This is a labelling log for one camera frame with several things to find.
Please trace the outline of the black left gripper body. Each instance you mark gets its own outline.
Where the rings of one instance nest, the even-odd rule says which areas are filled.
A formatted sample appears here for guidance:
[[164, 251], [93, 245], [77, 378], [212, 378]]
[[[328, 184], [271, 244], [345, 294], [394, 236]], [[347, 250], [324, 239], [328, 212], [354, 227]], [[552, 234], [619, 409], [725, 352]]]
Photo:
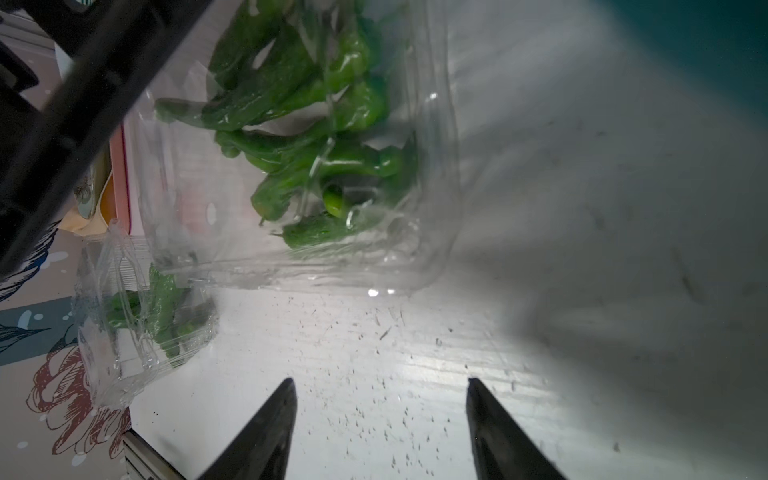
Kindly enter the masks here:
[[4, 1], [73, 59], [43, 109], [34, 71], [1, 49], [1, 273], [28, 255], [74, 184], [204, 14], [206, 1]]

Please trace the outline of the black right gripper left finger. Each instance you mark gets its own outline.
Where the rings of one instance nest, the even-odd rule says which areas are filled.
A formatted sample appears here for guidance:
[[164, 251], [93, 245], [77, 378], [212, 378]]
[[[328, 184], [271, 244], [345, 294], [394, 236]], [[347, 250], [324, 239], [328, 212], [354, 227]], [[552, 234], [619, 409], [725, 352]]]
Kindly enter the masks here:
[[296, 386], [286, 378], [200, 479], [283, 480], [296, 415]]

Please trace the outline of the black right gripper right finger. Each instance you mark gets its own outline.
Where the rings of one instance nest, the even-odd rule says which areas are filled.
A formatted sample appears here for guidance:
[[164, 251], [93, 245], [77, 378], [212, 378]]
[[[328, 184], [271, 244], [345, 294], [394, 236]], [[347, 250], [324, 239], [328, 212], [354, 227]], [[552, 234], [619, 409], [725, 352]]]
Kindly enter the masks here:
[[469, 379], [466, 413], [478, 479], [565, 480], [478, 378]]

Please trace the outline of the green pepper bunch container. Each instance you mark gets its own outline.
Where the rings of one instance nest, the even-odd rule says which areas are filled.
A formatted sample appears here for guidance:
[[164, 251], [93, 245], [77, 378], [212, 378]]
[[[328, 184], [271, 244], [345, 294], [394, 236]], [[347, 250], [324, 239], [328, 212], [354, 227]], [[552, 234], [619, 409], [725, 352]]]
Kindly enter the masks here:
[[393, 1], [222, 1], [149, 93], [164, 249], [372, 250], [408, 235], [418, 161]]
[[181, 288], [171, 274], [162, 274], [154, 265], [149, 267], [149, 286], [139, 291], [125, 290], [113, 295], [107, 308], [107, 324], [115, 329], [128, 329], [128, 312], [143, 331], [160, 347], [172, 368], [188, 361], [182, 354], [193, 348], [204, 330], [210, 330], [217, 319], [215, 300], [192, 287]]

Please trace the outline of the clear clamshell container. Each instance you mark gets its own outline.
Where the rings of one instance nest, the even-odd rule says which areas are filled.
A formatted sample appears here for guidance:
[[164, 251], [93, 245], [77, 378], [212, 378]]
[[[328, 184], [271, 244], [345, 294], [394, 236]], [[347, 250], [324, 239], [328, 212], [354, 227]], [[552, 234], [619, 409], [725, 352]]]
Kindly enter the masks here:
[[438, 1], [214, 1], [128, 120], [157, 266], [217, 286], [412, 291], [456, 238]]
[[[160, 347], [128, 312], [126, 300], [129, 328], [115, 329], [106, 321], [113, 295], [125, 290], [144, 295], [149, 286], [150, 265], [155, 266], [146, 240], [126, 234], [116, 223], [110, 224], [105, 233], [85, 240], [72, 308], [85, 384], [96, 408], [126, 408], [148, 385], [177, 369], [171, 367]], [[206, 293], [215, 300], [206, 287], [173, 276], [179, 287], [199, 289], [201, 298]], [[218, 322], [217, 308], [217, 319], [210, 330], [204, 330], [191, 351], [182, 357], [189, 361], [205, 348], [216, 336]]]

